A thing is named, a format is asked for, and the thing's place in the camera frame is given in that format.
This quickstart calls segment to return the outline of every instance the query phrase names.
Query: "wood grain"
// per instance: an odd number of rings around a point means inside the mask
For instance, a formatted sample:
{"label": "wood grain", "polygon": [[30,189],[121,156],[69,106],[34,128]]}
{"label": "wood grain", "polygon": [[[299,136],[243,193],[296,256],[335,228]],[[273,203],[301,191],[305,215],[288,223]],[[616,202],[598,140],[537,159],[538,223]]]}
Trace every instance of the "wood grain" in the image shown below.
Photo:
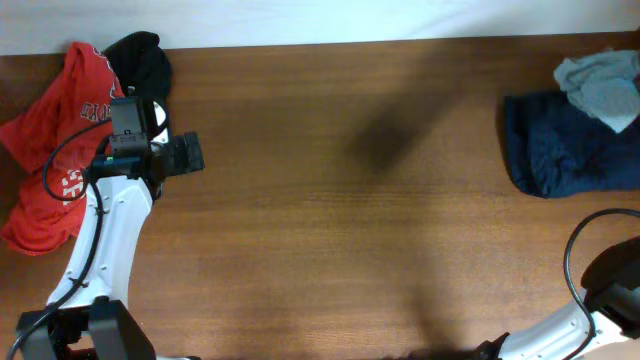
{"label": "wood grain", "polygon": [[[159,352],[205,359],[400,356],[532,325],[570,300],[561,263],[574,226],[638,208],[640,193],[520,193],[503,161],[501,99],[555,88],[565,56],[639,43],[618,33],[169,51],[172,125],[199,133],[207,168],[167,182],[140,237],[131,312]],[[0,119],[33,101],[60,59],[0,58]],[[576,276],[639,230],[598,220],[575,249]],[[2,247],[1,344],[44,305],[71,250]]]}

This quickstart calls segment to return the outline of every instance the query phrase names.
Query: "black wire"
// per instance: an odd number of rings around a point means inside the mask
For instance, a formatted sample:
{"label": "black wire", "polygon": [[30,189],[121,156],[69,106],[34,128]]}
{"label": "black wire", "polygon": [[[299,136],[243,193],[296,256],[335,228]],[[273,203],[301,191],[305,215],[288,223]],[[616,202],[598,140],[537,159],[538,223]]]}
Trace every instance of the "black wire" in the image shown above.
{"label": "black wire", "polygon": [[591,340],[593,340],[593,338],[596,336],[596,323],[593,320],[593,316],[591,316],[589,309],[587,309],[587,306],[584,304],[584,301],[582,301],[582,299],[580,298],[580,295],[578,294],[578,290],[576,290],[576,287],[573,283],[573,279],[571,278],[571,267],[570,267],[569,261],[571,258],[571,250],[573,250],[573,244],[576,242],[578,235],[580,234],[582,229],[584,229],[584,227],[587,226],[587,224],[589,224],[591,221],[601,216],[613,215],[613,214],[628,215],[628,216],[634,216],[634,217],[640,218],[640,211],[637,211],[637,210],[618,209],[618,208],[600,210],[596,213],[593,213],[587,216],[584,220],[582,220],[580,224],[578,224],[576,229],[573,230],[573,233],[571,234],[571,237],[567,242],[567,248],[564,251],[564,278],[567,281],[567,286],[569,286],[569,291],[571,291],[571,296],[573,296],[573,299],[578,304],[578,307],[580,307],[580,310],[582,310],[584,315],[587,317],[587,320],[589,321],[589,333],[587,334],[587,337],[584,339],[584,341],[582,341],[580,346],[578,346],[578,348],[574,352],[567,355],[567,357],[565,357],[564,360],[573,359],[575,356],[580,354],[582,351],[584,351],[584,349],[587,348],[587,346],[589,346],[589,343],[591,343]]}
{"label": "black wire", "polygon": [[51,156],[49,156],[49,159],[47,160],[47,163],[44,165],[44,171],[42,172],[42,182],[44,184],[44,190],[47,192],[47,194],[49,194],[49,196],[51,196],[52,198],[59,200],[59,201],[75,201],[80,199],[81,197],[84,196],[85,192],[87,191],[87,186],[89,183],[89,179],[86,179],[83,181],[82,184],[82,190],[80,191],[79,194],[72,196],[72,197],[63,197],[60,196],[56,193],[54,193],[53,191],[51,191],[51,189],[49,188],[49,184],[47,183],[47,173],[49,172],[49,168],[51,167],[51,164],[53,164],[53,159],[55,159],[56,155],[58,155],[58,153],[60,152],[60,150],[62,150],[62,148],[64,148],[67,144],[69,144],[71,141],[73,141],[75,138],[77,138],[80,135],[83,135],[99,126],[102,126],[104,124],[110,123],[111,119],[109,120],[105,120],[105,121],[101,121],[98,123],[95,123],[87,128],[84,128],[80,131],[78,131],[77,133],[71,135],[69,138],[67,138],[65,141],[62,142],[62,144],[58,145],[58,147],[53,150],[53,152],[51,153]]}
{"label": "black wire", "polygon": [[60,306],[62,306],[65,302],[67,302],[67,300],[69,300],[76,293],[76,291],[78,291],[78,289],[84,283],[84,280],[86,279],[87,274],[89,273],[89,270],[91,269],[91,265],[93,264],[93,259],[95,258],[96,252],[98,250],[100,233],[102,232],[102,220],[104,217],[104,209],[102,207],[102,196],[100,195],[100,190],[98,189],[98,186],[94,181],[90,181],[89,183],[91,184],[91,188],[93,189],[93,192],[95,193],[95,196],[96,196],[96,213],[97,213],[98,219],[96,221],[96,230],[93,234],[93,242],[91,243],[91,249],[89,250],[87,261],[85,262],[84,267],[82,268],[82,271],[78,276],[78,279],[73,281],[73,284],[71,285],[71,288],[69,289],[69,291],[67,291],[60,299],[58,299],[58,301],[48,306],[47,309],[45,310],[46,312],[36,322],[34,322],[26,331],[22,332],[20,336],[18,336],[16,341],[13,343],[13,346],[9,350],[9,353],[7,354],[7,360],[13,360],[13,357],[18,352],[18,349],[20,349],[24,345],[24,342],[27,340],[27,338],[31,336],[31,334],[33,334],[33,332],[36,331],[40,326],[45,324],[49,320],[49,318],[56,311],[58,311]]}
{"label": "black wire", "polygon": [[100,140],[100,144],[96,148],[96,155],[102,155],[107,151],[107,146],[109,146],[109,139],[111,135],[107,135]]}

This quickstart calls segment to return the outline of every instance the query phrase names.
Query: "folded cloth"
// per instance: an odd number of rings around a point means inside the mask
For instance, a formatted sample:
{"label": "folded cloth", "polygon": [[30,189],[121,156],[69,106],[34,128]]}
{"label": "folded cloth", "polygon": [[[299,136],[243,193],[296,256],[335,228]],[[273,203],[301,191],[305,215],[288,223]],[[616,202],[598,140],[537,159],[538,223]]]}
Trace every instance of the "folded cloth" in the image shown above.
{"label": "folded cloth", "polygon": [[[111,117],[111,99],[122,90],[107,58],[90,44],[73,43],[64,69],[45,94],[24,114],[0,127],[0,141],[31,176],[20,185],[18,205],[0,237],[11,247],[38,255],[56,249],[69,235],[77,235],[86,199],[60,202],[45,192],[42,170],[53,150],[96,122]],[[69,143],[58,153],[47,183],[56,194],[77,195],[82,189],[80,169],[89,165],[111,124],[100,126]]]}
{"label": "folded cloth", "polygon": [[617,135],[559,91],[505,99],[507,162],[524,193],[640,189],[640,124]]}
{"label": "folded cloth", "polygon": [[553,75],[573,105],[620,133],[640,114],[638,59],[632,50],[565,59]]}

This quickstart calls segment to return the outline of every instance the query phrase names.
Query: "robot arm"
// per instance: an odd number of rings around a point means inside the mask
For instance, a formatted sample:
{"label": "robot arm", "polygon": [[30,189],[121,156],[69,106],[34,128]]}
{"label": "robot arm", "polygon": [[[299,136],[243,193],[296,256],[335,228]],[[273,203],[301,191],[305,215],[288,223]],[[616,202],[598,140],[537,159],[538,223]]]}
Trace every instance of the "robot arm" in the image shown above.
{"label": "robot arm", "polygon": [[[637,216],[635,211],[625,210]],[[576,359],[608,344],[640,337],[640,238],[610,247],[582,277],[581,298],[595,322],[595,337]],[[589,334],[589,322],[575,301],[533,327],[485,342],[472,360],[562,360]]]}
{"label": "robot arm", "polygon": [[[127,310],[129,278],[140,230],[164,180],[202,170],[204,162],[197,135],[168,138],[157,109],[136,97],[112,101],[111,154],[104,154],[103,142],[84,172],[91,186],[69,265],[47,308],[20,317],[16,343],[25,360],[169,359],[156,356]],[[151,141],[156,135],[166,143]],[[70,350],[83,335],[94,348]]]}
{"label": "robot arm", "polygon": [[[98,250],[83,286],[60,308],[89,306],[99,297],[120,300],[128,306],[129,278],[138,236],[153,200],[142,179],[126,176],[98,180],[104,206],[103,225]],[[96,231],[96,195],[87,189],[87,207],[69,265],[47,305],[58,301],[69,291],[89,255]]]}

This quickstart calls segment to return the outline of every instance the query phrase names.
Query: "wooden table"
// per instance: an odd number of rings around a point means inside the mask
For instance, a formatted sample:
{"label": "wooden table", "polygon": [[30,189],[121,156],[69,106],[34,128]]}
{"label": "wooden table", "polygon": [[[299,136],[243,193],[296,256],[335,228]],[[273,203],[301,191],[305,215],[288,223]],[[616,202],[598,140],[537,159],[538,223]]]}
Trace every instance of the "wooden table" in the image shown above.
{"label": "wooden table", "polygon": [[[565,56],[638,40],[169,51],[172,126],[199,133],[207,168],[167,181],[140,237],[131,312],[159,352],[206,359],[380,358],[532,325],[570,300],[562,254],[575,225],[638,208],[640,193],[520,193],[501,151],[501,99],[555,88]],[[0,120],[36,99],[61,61],[0,58]],[[2,176],[5,208],[17,171]],[[575,276],[639,230],[597,221],[575,249]],[[3,347],[18,315],[44,305],[72,245],[35,258],[1,247]]]}

